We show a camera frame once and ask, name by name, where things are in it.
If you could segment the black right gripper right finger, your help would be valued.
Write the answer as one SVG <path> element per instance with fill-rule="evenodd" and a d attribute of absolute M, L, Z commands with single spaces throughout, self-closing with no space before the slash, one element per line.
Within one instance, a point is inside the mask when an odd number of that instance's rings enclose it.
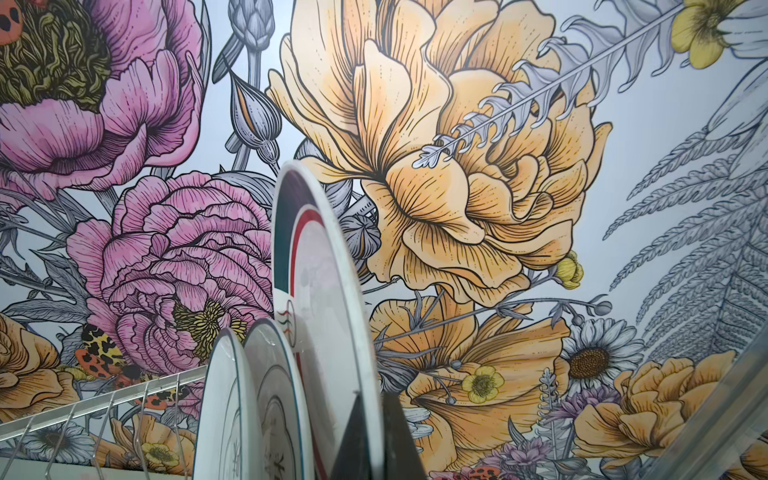
<path fill-rule="evenodd" d="M 427 474 L 398 397 L 382 394 L 385 428 L 385 479 L 425 480 Z"/>

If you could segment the black line flower plate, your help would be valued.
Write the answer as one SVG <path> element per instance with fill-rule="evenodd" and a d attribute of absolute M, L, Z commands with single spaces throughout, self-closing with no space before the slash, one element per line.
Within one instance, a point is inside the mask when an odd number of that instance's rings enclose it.
<path fill-rule="evenodd" d="M 313 479 L 306 397 L 288 339 L 271 319 L 255 322 L 245 353 L 256 387 L 264 479 Z"/>

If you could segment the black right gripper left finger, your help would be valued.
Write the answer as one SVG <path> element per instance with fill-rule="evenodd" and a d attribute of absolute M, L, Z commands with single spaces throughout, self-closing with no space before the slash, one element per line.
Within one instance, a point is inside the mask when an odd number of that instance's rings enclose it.
<path fill-rule="evenodd" d="M 334 461 L 330 480 L 371 480 L 368 435 L 362 396 L 357 394 Z"/>

